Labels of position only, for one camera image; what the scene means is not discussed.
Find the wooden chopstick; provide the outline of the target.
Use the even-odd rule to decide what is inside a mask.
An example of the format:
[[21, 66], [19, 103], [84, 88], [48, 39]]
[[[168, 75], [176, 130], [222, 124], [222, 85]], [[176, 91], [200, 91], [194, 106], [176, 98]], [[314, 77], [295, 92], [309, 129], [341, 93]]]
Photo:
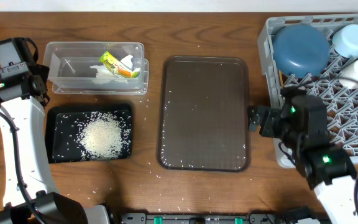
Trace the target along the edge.
[[284, 81], [283, 81], [283, 74], [282, 74], [281, 70], [278, 71], [278, 74], [279, 74], [279, 78], [280, 78], [280, 86], [282, 89], [284, 87]]

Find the white tissue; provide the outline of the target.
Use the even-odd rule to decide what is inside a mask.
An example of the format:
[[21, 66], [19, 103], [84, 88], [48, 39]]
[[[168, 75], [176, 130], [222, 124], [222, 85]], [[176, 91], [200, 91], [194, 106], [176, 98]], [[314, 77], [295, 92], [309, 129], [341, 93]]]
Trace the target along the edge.
[[96, 80], [94, 81], [97, 84], [103, 84], [107, 82], [121, 82], [128, 83], [129, 80], [133, 78], [124, 78], [120, 75], [115, 75], [111, 73], [103, 64], [102, 65], [92, 65], [92, 69], [96, 69]]

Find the yellow green snack wrapper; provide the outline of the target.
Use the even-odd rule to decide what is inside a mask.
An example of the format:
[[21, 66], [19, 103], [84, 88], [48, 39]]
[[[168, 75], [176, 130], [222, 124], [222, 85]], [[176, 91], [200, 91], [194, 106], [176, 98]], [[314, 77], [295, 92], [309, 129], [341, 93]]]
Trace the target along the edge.
[[118, 60], [111, 53], [106, 51], [100, 56], [99, 61], [113, 74], [124, 78], [135, 78], [140, 74], [140, 68], [133, 69], [132, 55], [127, 55]]

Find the white paper cup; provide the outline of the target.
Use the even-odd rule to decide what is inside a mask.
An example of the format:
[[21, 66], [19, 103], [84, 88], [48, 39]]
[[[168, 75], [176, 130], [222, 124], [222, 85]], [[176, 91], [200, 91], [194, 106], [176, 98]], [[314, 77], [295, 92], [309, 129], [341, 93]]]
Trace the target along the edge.
[[350, 81], [349, 78], [358, 82], [358, 60], [344, 68], [339, 76], [339, 82], [343, 87], [351, 90], [358, 88], [358, 84]]

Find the light blue bowl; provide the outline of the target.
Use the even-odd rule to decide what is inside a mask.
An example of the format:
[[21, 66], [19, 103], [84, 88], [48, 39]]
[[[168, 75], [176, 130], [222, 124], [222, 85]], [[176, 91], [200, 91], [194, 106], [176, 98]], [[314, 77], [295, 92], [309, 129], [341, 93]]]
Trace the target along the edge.
[[345, 58], [358, 57], [358, 24], [351, 24], [336, 32], [332, 39], [334, 50]]

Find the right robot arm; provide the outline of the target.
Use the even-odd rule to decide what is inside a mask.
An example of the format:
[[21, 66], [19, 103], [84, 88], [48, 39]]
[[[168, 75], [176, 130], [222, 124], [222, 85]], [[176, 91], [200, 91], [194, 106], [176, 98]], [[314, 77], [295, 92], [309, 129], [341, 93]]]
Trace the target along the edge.
[[326, 109], [321, 105], [286, 105], [282, 109], [250, 106], [249, 129], [279, 138], [291, 149], [287, 158], [307, 180], [331, 223], [358, 223], [357, 171], [347, 152], [331, 143]]

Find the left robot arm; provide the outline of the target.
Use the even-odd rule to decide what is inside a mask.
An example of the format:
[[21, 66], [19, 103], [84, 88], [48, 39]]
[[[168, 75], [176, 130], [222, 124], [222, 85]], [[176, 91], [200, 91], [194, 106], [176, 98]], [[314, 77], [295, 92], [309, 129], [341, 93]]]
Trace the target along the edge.
[[6, 186], [0, 223], [109, 223], [106, 207], [60, 195], [44, 141], [48, 67], [17, 63], [0, 69], [0, 130]]

